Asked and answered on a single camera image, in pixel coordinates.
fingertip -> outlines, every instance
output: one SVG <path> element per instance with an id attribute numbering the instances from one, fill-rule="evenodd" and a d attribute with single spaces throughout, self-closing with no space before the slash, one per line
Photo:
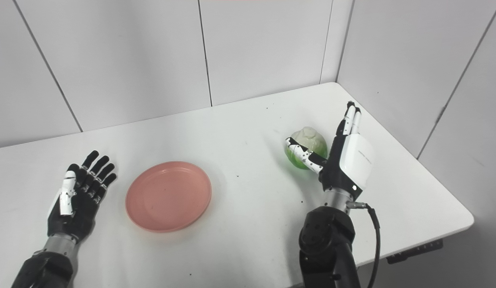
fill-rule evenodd
<path id="1" fill-rule="evenodd" d="M 75 163 L 72 163 L 72 164 L 68 167 L 67 171 L 73 171 L 74 173 L 76 173 L 76 174 L 77 174 L 77 173 L 78 173 L 78 171 L 79 171 L 79 165 L 77 165 L 77 164 L 75 164 Z"/>
<path id="2" fill-rule="evenodd" d="M 116 177 L 116 174 L 112 173 L 104 179 L 104 182 L 102 182 L 102 184 L 107 187 L 116 179 Z"/>

robotic hand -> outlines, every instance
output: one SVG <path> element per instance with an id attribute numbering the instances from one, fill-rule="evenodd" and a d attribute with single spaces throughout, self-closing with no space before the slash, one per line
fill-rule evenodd
<path id="1" fill-rule="evenodd" d="M 370 143 L 358 133 L 360 108 L 348 102 L 328 159 L 287 138 L 289 149 L 310 170 L 319 174 L 325 192 L 324 205 L 310 211 L 299 236 L 300 267 L 306 288 L 360 288 L 352 255 L 354 226 L 352 208 L 366 208 L 376 229 L 376 257 L 369 287 L 374 284 L 380 257 L 380 233 L 376 212 L 355 202 L 366 187 L 374 163 Z"/>
<path id="2" fill-rule="evenodd" d="M 76 245 L 90 233 L 108 186 L 116 179 L 108 156 L 90 169 L 98 152 L 91 152 L 82 166 L 69 166 L 59 197 L 47 219 L 47 242 L 21 267 L 12 288 L 65 288 L 74 274 Z"/>

white wall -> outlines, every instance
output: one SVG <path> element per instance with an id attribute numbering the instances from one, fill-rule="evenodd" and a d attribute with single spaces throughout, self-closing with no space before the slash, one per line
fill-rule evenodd
<path id="1" fill-rule="evenodd" d="M 419 160 L 475 224 L 441 250 L 383 264 L 376 287 L 496 287 L 496 17 Z"/>
<path id="2" fill-rule="evenodd" d="M 496 0 L 356 0 L 338 82 L 417 156 Z"/>
<path id="3" fill-rule="evenodd" d="M 0 0 L 0 147 L 79 132 L 11 0 Z"/>
<path id="4" fill-rule="evenodd" d="M 210 106 L 197 0 L 18 0 L 83 130 Z"/>
<path id="5" fill-rule="evenodd" d="M 10 0 L 0 3 L 11 6 Z M 352 7 L 352 0 L 18 3 L 85 131 L 333 81 Z M 35 53 L 28 60 L 13 59 L 15 64 L 2 63 L 0 73 L 10 67 L 46 79 L 32 84 L 11 77 L 15 88 L 2 80 L 1 91 L 16 98 L 0 100 L 0 127 L 18 126 L 9 119 L 18 102 L 43 111 L 38 115 L 50 120 L 52 114 L 45 110 L 61 105 L 61 99 L 52 102 L 43 96 L 48 102 L 33 104 L 32 97 L 15 92 L 42 97 L 56 84 L 43 62 L 37 67 L 43 72 L 30 67 L 29 62 L 40 64 L 41 57 L 18 13 L 8 13 L 13 24 L 0 24 L 3 32 L 17 35 L 10 27 L 20 29 L 24 42 L 16 48 Z M 0 146 L 77 131 L 63 120 L 53 123 L 30 121 L 22 131 L 3 129 Z"/>
<path id="6" fill-rule="evenodd" d="M 214 105 L 319 84 L 332 0 L 201 4 Z"/>

